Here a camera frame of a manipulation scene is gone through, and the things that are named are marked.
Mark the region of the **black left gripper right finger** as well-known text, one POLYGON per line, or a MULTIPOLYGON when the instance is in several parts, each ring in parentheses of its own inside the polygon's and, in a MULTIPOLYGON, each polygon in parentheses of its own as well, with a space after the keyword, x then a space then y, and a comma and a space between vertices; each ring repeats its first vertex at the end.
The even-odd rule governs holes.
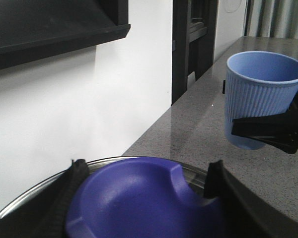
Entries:
POLYGON ((220 199, 229 238, 298 238, 298 222, 248 189, 222 160, 209 164, 204 197, 220 199))

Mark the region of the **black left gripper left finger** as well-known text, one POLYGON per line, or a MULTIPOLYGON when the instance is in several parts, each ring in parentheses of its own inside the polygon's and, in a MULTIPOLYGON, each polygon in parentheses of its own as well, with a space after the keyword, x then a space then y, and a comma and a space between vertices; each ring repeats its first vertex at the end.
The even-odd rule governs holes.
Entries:
POLYGON ((52 183, 56 194, 38 227, 36 238, 65 238, 65 222, 72 198, 82 182, 89 176, 89 168, 84 159, 72 161, 71 166, 52 183))

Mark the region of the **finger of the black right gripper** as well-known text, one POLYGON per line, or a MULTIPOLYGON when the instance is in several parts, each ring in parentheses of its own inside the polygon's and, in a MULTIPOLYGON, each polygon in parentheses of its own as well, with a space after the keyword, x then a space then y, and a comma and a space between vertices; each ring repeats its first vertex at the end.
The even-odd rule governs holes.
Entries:
POLYGON ((298 109, 272 116, 234 119, 231 133, 294 154, 298 150, 298 109))

